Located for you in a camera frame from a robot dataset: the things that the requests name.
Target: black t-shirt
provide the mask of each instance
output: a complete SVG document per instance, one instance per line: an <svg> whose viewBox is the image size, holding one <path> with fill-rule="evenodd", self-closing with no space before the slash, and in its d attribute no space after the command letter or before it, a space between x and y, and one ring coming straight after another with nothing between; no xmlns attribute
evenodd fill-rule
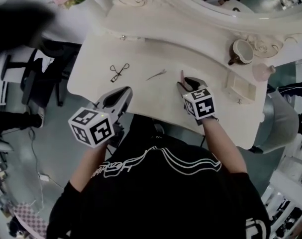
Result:
<svg viewBox="0 0 302 239"><path fill-rule="evenodd" d="M268 238L270 222L246 173L169 136L122 144L82 193L70 183L47 231L101 236Z"/></svg>

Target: person's right arm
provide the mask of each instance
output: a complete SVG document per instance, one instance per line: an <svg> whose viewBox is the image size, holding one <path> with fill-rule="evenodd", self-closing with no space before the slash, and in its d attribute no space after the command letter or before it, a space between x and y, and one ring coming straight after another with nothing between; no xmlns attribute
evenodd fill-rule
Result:
<svg viewBox="0 0 302 239"><path fill-rule="evenodd" d="M215 119L201 120L208 149L220 160L230 173L247 173L246 163L238 148Z"/></svg>

